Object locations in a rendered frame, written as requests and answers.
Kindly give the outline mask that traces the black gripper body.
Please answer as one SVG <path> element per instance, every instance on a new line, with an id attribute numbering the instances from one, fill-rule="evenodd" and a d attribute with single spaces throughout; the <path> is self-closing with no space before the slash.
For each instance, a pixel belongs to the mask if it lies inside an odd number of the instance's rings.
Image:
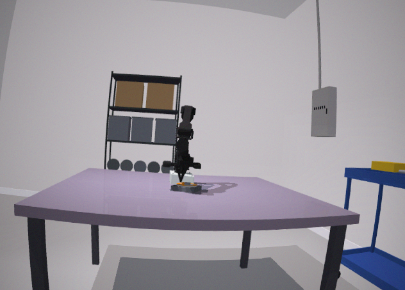
<path id="1" fill-rule="evenodd" d="M 195 169 L 201 169 L 201 164 L 200 163 L 193 163 L 192 165 L 189 165 L 188 167 L 185 167 L 185 166 L 179 166 L 178 165 L 178 157 L 179 157 L 179 154 L 180 153 L 183 153 L 183 156 L 186 156 L 187 154 L 188 154 L 188 151 L 184 151 L 184 152 L 182 152 L 182 151 L 179 151 L 179 150 L 177 150 L 177 153 L 176 153 L 176 163 L 171 163 L 171 161 L 164 161 L 163 162 L 163 166 L 165 166 L 165 167 L 167 167 L 167 168 L 170 168 L 170 166 L 173 166 L 174 168 L 180 168 L 180 167 L 183 167 L 184 169 L 189 169 L 189 167 L 193 167 L 193 168 L 195 168 Z"/>

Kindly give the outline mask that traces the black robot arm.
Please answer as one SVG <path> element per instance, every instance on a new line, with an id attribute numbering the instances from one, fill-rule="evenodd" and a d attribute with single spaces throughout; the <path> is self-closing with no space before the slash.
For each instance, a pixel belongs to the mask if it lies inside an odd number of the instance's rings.
<path id="1" fill-rule="evenodd" d="M 179 138 L 178 142 L 176 143 L 177 150 L 179 151 L 189 151 L 188 146 L 189 142 L 188 140 L 193 139 L 194 131 L 192 129 L 191 121 L 194 118 L 195 115 L 195 110 L 193 106 L 181 106 L 181 118 L 182 122 L 179 123 L 179 127 L 177 129 L 176 133 L 176 138 Z M 190 138 L 191 136 L 191 138 Z M 194 158 L 190 157 L 190 154 L 187 154 L 186 156 L 183 156 L 183 153 L 179 154 L 178 157 L 178 165 L 179 166 L 185 166 L 188 167 L 189 165 L 192 165 L 194 162 Z"/>

